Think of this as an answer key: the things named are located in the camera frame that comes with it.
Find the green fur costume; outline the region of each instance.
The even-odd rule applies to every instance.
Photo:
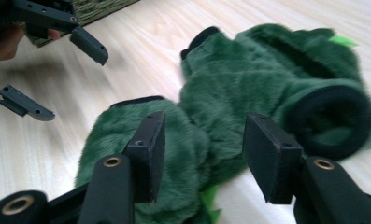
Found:
[[[159,97],[119,103],[95,123],[77,186],[94,164],[121,152],[140,121],[166,113],[164,174],[158,202],[136,205],[136,223],[211,223],[199,192],[245,167],[245,117],[272,118],[309,155],[340,160],[371,147],[371,101],[357,60],[329,29],[291,32],[256,26],[230,40],[211,27],[181,52],[186,83],[176,105]]]

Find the finger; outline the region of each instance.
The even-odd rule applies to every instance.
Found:
[[[60,33],[56,30],[49,29],[48,30],[48,36],[53,40],[60,39]]]
[[[0,33],[0,61],[12,59],[17,52],[17,47],[24,31],[18,25],[10,25]]]

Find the wooden floor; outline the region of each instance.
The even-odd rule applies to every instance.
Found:
[[[371,94],[370,1],[144,0],[86,27],[109,51],[102,67],[68,36],[42,49],[27,39],[15,59],[0,62],[0,87],[10,84],[53,110],[50,122],[20,118],[0,106],[0,199],[24,189],[56,198],[73,188],[84,141],[111,104],[162,95],[174,101],[184,83],[179,52],[204,28],[229,37],[274,22],[291,29],[334,28],[359,46]],[[343,166],[371,194],[371,150]],[[250,172],[221,186],[215,207],[223,223],[294,223],[291,206],[265,204]]]

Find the wicker basket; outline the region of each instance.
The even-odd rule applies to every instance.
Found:
[[[137,1],[138,0],[74,0],[73,4],[79,19],[79,24],[84,26]],[[50,42],[50,40],[31,36],[28,36],[28,38],[38,47],[42,47]]]

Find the metal grommet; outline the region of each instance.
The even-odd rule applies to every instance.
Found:
[[[2,208],[2,214],[7,216],[18,214],[31,206],[33,202],[34,197],[31,195],[24,195],[13,199]]]
[[[335,166],[326,160],[316,159],[314,160],[314,164],[324,170],[334,170]]]
[[[114,167],[121,164],[121,158],[119,157],[111,157],[104,161],[104,165],[106,167]]]

